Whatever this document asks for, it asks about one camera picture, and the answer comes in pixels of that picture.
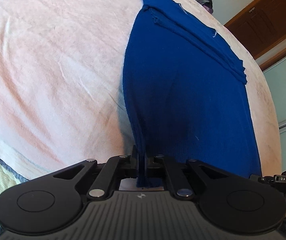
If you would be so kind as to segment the brown wooden door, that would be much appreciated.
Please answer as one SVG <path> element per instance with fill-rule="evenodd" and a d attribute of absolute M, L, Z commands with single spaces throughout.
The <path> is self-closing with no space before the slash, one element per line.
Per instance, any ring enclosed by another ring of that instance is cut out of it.
<path fill-rule="evenodd" d="M 264 71 L 286 56 L 286 0 L 254 0 L 225 27 L 257 60 Z"/>

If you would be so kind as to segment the blue beaded knit sweater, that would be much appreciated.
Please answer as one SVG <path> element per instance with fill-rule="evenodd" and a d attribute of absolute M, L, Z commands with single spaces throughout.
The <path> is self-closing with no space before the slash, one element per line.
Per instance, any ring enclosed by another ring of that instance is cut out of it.
<path fill-rule="evenodd" d="M 156 155 L 261 175 L 243 61 L 181 4 L 142 2 L 122 74 L 139 184 L 148 184 L 147 159 Z"/>

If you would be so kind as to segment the pink floral bed sheet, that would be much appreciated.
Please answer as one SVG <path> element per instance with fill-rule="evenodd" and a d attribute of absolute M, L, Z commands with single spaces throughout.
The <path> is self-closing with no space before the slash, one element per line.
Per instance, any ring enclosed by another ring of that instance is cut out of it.
<path fill-rule="evenodd" d="M 195 0 L 174 0 L 243 60 L 264 175 L 281 171 L 276 110 L 241 43 Z M 142 0 L 0 0 L 0 159 L 26 179 L 134 143 L 121 73 Z"/>

